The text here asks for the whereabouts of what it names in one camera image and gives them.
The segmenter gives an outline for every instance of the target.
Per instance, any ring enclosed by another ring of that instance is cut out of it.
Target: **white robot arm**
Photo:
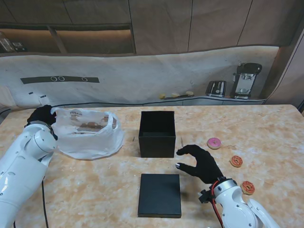
[[[279,228],[265,208],[254,199],[245,203],[242,190],[232,179],[225,179],[214,188],[214,197],[223,207],[224,228]]]
[[[40,186],[56,148],[50,126],[32,121],[0,160],[0,228],[10,228]]]

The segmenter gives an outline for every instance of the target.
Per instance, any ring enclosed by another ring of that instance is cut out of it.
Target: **espresso machine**
[[[240,63],[237,73],[234,73],[234,84],[230,93],[231,98],[248,99],[257,75],[262,71],[258,63]]]

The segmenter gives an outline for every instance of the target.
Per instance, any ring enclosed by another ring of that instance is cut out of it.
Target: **pink donut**
[[[211,138],[207,141],[207,146],[210,149],[217,150],[220,147],[220,140],[218,138]]]

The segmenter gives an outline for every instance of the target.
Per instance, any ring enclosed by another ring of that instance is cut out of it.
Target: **red cable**
[[[212,185],[212,188],[211,188],[211,195],[212,196],[214,196],[214,187],[215,187],[215,185],[218,183],[218,180],[216,181],[216,182],[214,182],[214,184]],[[217,215],[217,217],[218,217],[218,220],[219,220],[219,223],[220,223],[220,225],[223,227],[223,221],[222,221],[222,219],[221,219],[221,217],[220,217],[220,215],[219,215],[219,213],[218,213],[218,210],[217,210],[217,207],[215,206],[215,200],[214,199],[212,199],[212,206],[213,206],[213,208],[214,208],[214,211],[215,211],[215,213],[216,213],[216,215]]]

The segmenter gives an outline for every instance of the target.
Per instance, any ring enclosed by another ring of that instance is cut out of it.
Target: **black box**
[[[142,158],[174,158],[174,112],[142,112],[138,138]]]
[[[178,174],[142,174],[138,217],[180,218],[180,193]]]

